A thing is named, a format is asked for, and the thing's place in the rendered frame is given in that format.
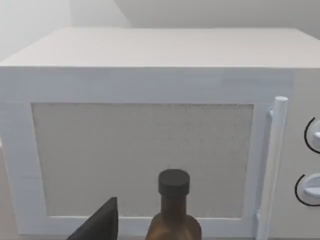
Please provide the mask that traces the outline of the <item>brown bottle with black cap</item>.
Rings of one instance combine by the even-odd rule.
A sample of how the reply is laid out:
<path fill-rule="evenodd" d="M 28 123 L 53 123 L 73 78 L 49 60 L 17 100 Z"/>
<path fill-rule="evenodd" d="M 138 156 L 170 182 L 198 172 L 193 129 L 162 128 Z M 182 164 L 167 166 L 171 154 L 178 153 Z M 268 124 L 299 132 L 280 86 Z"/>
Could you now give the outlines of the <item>brown bottle with black cap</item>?
<path fill-rule="evenodd" d="M 199 222 L 187 214 L 190 175 L 178 168 L 161 171 L 158 192 L 160 212 L 152 218 L 145 240 L 202 240 Z"/>

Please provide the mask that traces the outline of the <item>pale microwave oven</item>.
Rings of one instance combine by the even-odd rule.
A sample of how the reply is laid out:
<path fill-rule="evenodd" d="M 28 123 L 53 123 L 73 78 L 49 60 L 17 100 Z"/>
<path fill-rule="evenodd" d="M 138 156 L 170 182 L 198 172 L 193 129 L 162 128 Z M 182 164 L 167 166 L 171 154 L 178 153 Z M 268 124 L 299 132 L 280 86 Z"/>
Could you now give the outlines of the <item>pale microwave oven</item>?
<path fill-rule="evenodd" d="M 320 120 L 320 40 L 296 29 L 66 28 L 1 66 L 293 70 L 290 94 L 279 95 L 288 106 L 268 240 L 320 240 L 320 207 L 295 197 L 302 174 L 320 173 L 320 154 L 304 141 L 307 123 Z M 204 238 L 256 238 L 270 107 L 254 235 Z M 238 103 L 32 103 L 47 215 L 85 221 L 117 197 L 119 235 L 144 238 L 160 210 L 158 175 L 178 168 L 190 175 L 187 210 L 200 224 L 241 219 L 254 110 Z"/>

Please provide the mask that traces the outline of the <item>white microwave knob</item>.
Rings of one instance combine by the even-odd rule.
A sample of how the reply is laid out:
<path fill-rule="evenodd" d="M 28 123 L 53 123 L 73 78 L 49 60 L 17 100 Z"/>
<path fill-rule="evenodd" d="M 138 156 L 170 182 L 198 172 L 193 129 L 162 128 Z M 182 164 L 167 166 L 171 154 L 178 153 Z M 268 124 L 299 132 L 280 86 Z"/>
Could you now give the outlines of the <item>white microwave knob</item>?
<path fill-rule="evenodd" d="M 294 185 L 294 195 L 302 205 L 320 208 L 320 172 L 302 174 Z"/>
<path fill-rule="evenodd" d="M 320 119 L 313 117 L 303 133 L 304 143 L 309 150 L 320 155 Z"/>

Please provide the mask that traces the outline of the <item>white microwave door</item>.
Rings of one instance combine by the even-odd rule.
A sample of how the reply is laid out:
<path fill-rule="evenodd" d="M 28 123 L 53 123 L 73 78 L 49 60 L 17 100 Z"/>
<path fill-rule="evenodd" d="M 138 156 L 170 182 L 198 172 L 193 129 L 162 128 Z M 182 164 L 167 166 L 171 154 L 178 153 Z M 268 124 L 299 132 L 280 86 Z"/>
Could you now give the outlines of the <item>white microwave door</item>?
<path fill-rule="evenodd" d="M 18 233 L 68 235 L 84 221 L 47 215 L 33 103 L 253 104 L 243 217 L 200 220 L 206 237 L 252 237 L 266 112 L 275 97 L 290 94 L 293 73 L 247 67 L 0 66 L 0 138 Z"/>

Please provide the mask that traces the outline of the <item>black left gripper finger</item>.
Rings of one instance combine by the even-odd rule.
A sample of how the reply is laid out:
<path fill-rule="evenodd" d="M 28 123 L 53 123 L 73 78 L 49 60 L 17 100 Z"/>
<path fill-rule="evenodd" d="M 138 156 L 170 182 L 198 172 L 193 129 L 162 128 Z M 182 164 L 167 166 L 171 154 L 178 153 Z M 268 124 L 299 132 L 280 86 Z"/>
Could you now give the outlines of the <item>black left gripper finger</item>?
<path fill-rule="evenodd" d="M 119 214 L 117 197 L 111 197 L 67 240 L 117 240 Z"/>

